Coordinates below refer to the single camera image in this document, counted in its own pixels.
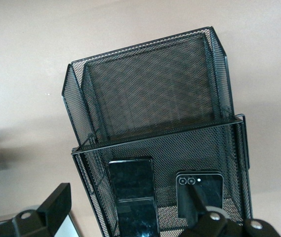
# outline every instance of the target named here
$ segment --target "mesh compartment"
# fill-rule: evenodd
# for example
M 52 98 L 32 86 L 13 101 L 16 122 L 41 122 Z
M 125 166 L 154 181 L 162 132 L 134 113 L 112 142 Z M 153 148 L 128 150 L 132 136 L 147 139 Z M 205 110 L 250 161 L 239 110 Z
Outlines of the mesh compartment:
M 93 145 L 90 150 L 78 152 L 94 184 L 94 190 L 90 192 L 98 197 L 94 201 L 102 209 L 102 218 L 107 220 L 111 236 L 119 236 L 115 197 L 108 171 L 108 163 L 114 158 L 153 158 L 161 236 L 178 236 L 187 226 L 185 220 L 177 218 L 175 174 L 178 170 L 219 170 L 224 176 L 223 209 L 238 223 L 250 218 L 242 125 L 239 120 L 122 144 Z
M 80 96 L 67 93 L 69 84 Z M 80 145 L 86 130 L 102 143 L 234 115 L 226 54 L 212 27 L 75 61 L 63 94 Z

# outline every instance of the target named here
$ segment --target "wire mesh basket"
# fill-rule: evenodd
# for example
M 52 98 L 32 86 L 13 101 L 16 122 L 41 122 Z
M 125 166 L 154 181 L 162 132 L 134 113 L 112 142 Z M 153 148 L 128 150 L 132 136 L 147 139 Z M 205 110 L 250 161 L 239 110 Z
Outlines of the wire mesh basket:
M 224 177 L 223 209 L 242 223 L 250 218 L 248 155 L 243 120 L 206 125 L 147 139 L 86 146 L 73 153 L 103 236 L 120 236 L 108 163 L 114 159 L 151 156 L 161 237 L 177 237 L 187 227 L 179 219 L 175 175 L 178 170 L 218 170 Z
M 212 27 L 68 66 L 63 98 L 79 145 L 234 115 L 227 57 Z
M 74 61 L 62 91 L 72 153 L 101 232 L 120 237 L 114 159 L 152 157 L 161 237 L 178 236 L 175 175 L 216 169 L 224 210 L 250 218 L 245 120 L 234 116 L 227 57 L 212 27 Z

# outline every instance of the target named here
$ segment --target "smartphone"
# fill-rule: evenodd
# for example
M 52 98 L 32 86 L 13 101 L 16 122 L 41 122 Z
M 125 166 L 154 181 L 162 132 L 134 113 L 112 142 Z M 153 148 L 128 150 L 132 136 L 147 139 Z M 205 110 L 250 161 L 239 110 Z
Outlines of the smartphone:
M 151 157 L 113 160 L 109 171 L 122 237 L 159 237 Z
M 218 171 L 187 170 L 176 174 L 176 197 L 178 218 L 186 218 L 192 207 L 187 197 L 186 185 L 194 185 L 206 206 L 223 208 L 224 178 Z

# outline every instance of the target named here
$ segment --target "phone holder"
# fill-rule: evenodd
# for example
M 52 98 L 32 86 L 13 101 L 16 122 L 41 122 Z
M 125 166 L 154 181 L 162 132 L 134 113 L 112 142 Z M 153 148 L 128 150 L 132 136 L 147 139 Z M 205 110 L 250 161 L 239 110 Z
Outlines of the phone holder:
M 159 227 L 178 236 L 175 176 L 217 170 L 223 209 L 250 218 L 248 148 L 235 116 L 225 51 L 212 27 L 77 60 L 63 99 L 78 148 L 72 156 L 103 236 L 121 236 L 109 162 L 152 157 Z

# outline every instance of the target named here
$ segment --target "white wall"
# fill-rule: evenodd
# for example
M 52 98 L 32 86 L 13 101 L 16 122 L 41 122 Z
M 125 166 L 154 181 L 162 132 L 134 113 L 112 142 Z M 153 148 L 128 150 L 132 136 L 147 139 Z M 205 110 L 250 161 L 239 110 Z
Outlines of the white wall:
M 214 26 L 236 113 L 247 116 L 254 217 L 281 233 L 281 1 L 0 1 L 0 215 L 71 182 L 84 236 L 100 236 L 70 156 L 61 99 L 73 60 Z

